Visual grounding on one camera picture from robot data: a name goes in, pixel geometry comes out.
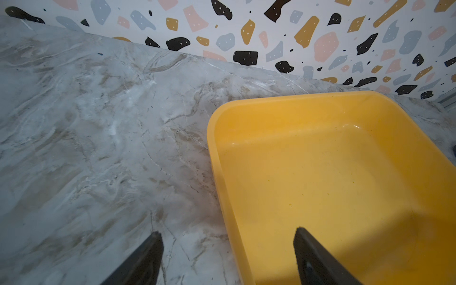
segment marble countertop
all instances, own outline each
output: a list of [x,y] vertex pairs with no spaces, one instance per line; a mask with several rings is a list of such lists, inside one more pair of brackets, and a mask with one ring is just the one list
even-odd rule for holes
[[[0,33],[0,284],[97,285],[156,230],[158,284],[240,284],[211,114],[237,99],[359,90],[6,16]],[[456,164],[443,108],[389,97]]]

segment terrazzo wallpaper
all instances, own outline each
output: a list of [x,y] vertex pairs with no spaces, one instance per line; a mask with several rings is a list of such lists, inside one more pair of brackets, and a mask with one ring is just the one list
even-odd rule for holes
[[456,0],[4,0],[9,16],[434,100],[456,87]]

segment yellow plastic tray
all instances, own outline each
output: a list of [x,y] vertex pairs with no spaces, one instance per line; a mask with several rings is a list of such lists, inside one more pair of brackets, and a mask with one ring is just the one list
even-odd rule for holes
[[233,101],[207,143],[245,285],[300,284],[299,226],[364,284],[456,282],[456,167],[389,98]]

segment wall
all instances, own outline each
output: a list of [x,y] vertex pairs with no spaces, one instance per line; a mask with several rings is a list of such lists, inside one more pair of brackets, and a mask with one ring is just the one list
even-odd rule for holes
[[1,8],[71,30],[434,100],[456,87],[454,2],[4,0]]

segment tray rim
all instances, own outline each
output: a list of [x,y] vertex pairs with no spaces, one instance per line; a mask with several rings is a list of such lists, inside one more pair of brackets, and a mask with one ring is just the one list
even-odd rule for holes
[[441,157],[445,159],[446,163],[453,166],[451,161],[446,157],[441,150],[434,144],[434,142],[428,137],[428,135],[413,121],[413,119],[407,114],[407,112],[395,101],[393,101],[388,96],[381,94],[375,91],[348,91],[348,92],[333,92],[333,93],[314,93],[314,94],[300,94],[300,95],[288,95],[288,96],[275,96],[275,97],[266,97],[266,98],[252,98],[252,99],[240,99],[234,100],[227,103],[224,103],[218,107],[207,125],[207,147],[209,150],[209,156],[211,159],[212,174],[214,176],[214,182],[217,190],[218,200],[220,203],[220,208],[222,210],[223,221],[225,222],[225,227],[228,234],[228,239],[233,251],[234,260],[236,267],[238,269],[239,277],[241,283],[244,285],[254,285],[255,279],[250,268],[250,264],[247,260],[247,255],[240,237],[239,228],[237,226],[236,217],[233,213],[233,208],[231,206],[231,201],[228,198],[228,190],[225,184],[225,177],[222,171],[222,166],[218,156],[218,149],[215,141],[215,127],[218,122],[218,119],[222,114],[231,108],[236,108],[241,105],[252,105],[261,103],[271,103],[277,101],[287,101],[287,100],[296,100],[296,99],[311,99],[318,97],[346,97],[346,96],[374,96],[380,100],[387,101],[393,109],[396,109],[400,115],[405,116],[412,128],[416,128],[421,134],[423,139],[427,140],[428,143],[431,143],[432,148],[437,150],[440,153]]

